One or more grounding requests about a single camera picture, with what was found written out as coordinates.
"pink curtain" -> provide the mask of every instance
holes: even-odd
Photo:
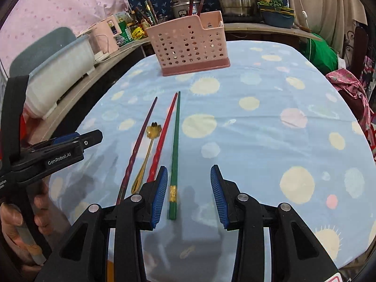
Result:
[[[8,72],[20,52],[52,30],[69,27],[77,35],[128,5],[128,0],[19,0],[0,30],[5,69]]]

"screw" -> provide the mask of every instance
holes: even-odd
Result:
[[[95,213],[99,210],[99,206],[97,204],[92,204],[90,207],[89,207],[89,212],[91,213]]]
[[[282,204],[281,204],[281,209],[282,209],[283,211],[288,212],[288,211],[291,210],[291,206],[290,206],[288,203],[282,203]]]
[[[135,195],[132,195],[130,200],[137,203],[139,202],[140,200],[142,199],[142,196],[140,194],[135,194]]]
[[[238,195],[238,200],[240,200],[240,201],[247,201],[248,198],[249,198],[249,197],[248,197],[247,194],[243,194],[243,193],[241,193],[241,194]]]

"white plastic container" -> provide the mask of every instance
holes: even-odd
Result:
[[[87,35],[48,58],[30,73],[25,109],[32,118],[46,119],[57,100],[85,73],[94,70],[94,53]]]

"polka dot tablecloth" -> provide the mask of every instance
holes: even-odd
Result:
[[[100,129],[103,142],[87,149],[84,161],[52,175],[51,198],[71,222],[91,203],[114,205],[153,99],[158,96],[151,121],[163,124],[180,90],[178,220],[167,220],[166,194],[156,230],[142,233],[148,280],[231,281],[237,231],[219,223],[210,184],[214,164],[260,203],[291,203],[335,264],[345,265],[376,234],[376,167],[360,126],[293,48],[255,41],[227,47],[226,69],[162,77],[155,56],[130,69],[78,129]],[[160,160],[168,169],[173,124]],[[148,145],[145,136],[127,196]],[[266,242],[266,281],[269,250]]]

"green cloth bag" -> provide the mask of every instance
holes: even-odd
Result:
[[[338,70],[337,52],[326,41],[308,39],[300,51],[323,75]]]

